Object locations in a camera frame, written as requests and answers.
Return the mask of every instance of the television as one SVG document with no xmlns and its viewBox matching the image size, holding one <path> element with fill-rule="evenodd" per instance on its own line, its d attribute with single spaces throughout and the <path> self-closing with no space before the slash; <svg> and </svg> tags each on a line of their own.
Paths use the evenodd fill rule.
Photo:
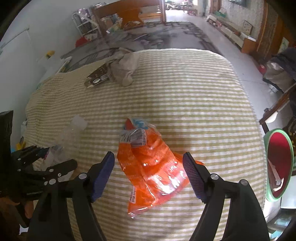
<svg viewBox="0 0 296 241">
<path fill-rule="evenodd" d="M 241 5 L 243 7 L 246 7 L 247 6 L 246 0 L 228 0 L 228 1 L 233 2 L 233 3 L 236 3 L 236 4 Z"/>
</svg>

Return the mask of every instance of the blue gripper pad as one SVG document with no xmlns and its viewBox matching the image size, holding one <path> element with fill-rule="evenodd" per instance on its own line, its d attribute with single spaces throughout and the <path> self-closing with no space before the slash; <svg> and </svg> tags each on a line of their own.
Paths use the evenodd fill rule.
<svg viewBox="0 0 296 241">
<path fill-rule="evenodd" d="M 183 155 L 183 167 L 189 178 L 192 189 L 197 198 L 201 199 L 203 203 L 207 202 L 207 195 L 205 193 L 205 182 L 197 170 L 197 165 L 189 152 Z"/>
<path fill-rule="evenodd" d="M 100 165 L 101 170 L 99 171 L 98 176 L 92 181 L 93 182 L 93 193 L 91 195 L 91 201 L 95 202 L 103 194 L 103 191 L 106 187 L 107 181 L 111 175 L 115 164 L 115 157 L 112 152 L 108 152 Z"/>
</svg>

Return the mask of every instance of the green and red oval container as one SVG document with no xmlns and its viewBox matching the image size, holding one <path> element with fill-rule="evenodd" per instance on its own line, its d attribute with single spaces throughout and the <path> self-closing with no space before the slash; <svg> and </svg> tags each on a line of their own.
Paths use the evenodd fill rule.
<svg viewBox="0 0 296 241">
<path fill-rule="evenodd" d="M 269 166 L 268 158 L 275 166 L 280 179 L 284 178 L 283 186 L 278 191 L 271 189 L 269 177 L 267 179 L 266 198 L 270 202 L 275 202 L 281 198 L 291 178 L 294 163 L 293 147 L 288 134 L 282 129 L 267 132 L 264 136 L 264 144 L 267 166 Z"/>
</svg>

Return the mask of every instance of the striped tablecloth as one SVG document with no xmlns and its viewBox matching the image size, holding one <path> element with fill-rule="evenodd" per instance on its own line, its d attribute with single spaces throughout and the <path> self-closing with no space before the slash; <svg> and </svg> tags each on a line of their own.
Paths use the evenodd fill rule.
<svg viewBox="0 0 296 241">
<path fill-rule="evenodd" d="M 107 151 L 117 154 L 127 117 L 144 118 L 173 151 L 189 151 L 225 180 L 248 180 L 263 207 L 267 179 L 261 133 L 247 95 L 224 57 L 207 50 L 144 50 L 132 85 L 106 81 L 86 89 L 84 79 L 103 61 L 57 74 L 32 94 L 26 108 L 28 145 L 50 145 L 79 114 L 88 126 L 75 159 L 77 171 L 87 172 Z M 190 185 L 134 219 L 127 215 L 131 190 L 116 160 L 102 198 L 93 204 L 108 241 L 189 240 L 204 209 Z M 81 240 L 70 201 L 68 206 L 74 236 Z M 226 201 L 216 240 L 222 238 L 228 210 Z"/>
</svg>

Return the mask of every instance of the green rim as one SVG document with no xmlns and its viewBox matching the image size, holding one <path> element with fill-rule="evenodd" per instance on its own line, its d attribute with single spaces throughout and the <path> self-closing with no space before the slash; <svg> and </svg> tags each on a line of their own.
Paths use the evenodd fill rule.
<svg viewBox="0 0 296 241">
<path fill-rule="evenodd" d="M 289 143 L 289 146 L 290 146 L 290 151 L 291 151 L 291 168 L 290 168 L 290 174 L 288 176 L 288 181 L 287 181 L 287 184 L 285 186 L 285 188 L 283 189 L 283 191 L 281 192 L 281 194 L 278 196 L 278 197 L 275 197 L 273 196 L 272 194 L 272 191 L 271 191 L 271 188 L 270 188 L 270 185 L 269 185 L 269 178 L 268 178 L 268 174 L 267 174 L 267 184 L 266 184 L 266 199 L 270 202 L 275 202 L 277 200 L 279 200 L 283 193 L 285 192 L 288 184 L 289 184 L 289 181 L 290 181 L 290 178 L 291 178 L 291 175 L 292 175 L 292 171 L 293 171 L 293 163 L 294 163 L 294 152 L 293 152 L 293 147 L 292 147 L 292 142 L 288 136 L 288 134 L 283 131 L 282 129 L 274 129 L 272 131 L 269 131 L 266 133 L 266 135 L 264 136 L 264 144 L 265 144 L 265 151 L 266 151 L 266 165 L 267 165 L 267 153 L 268 153 L 268 146 L 269 146 L 269 141 L 270 141 L 270 138 L 272 137 L 272 135 L 274 133 L 281 133 L 288 141 Z"/>
</svg>

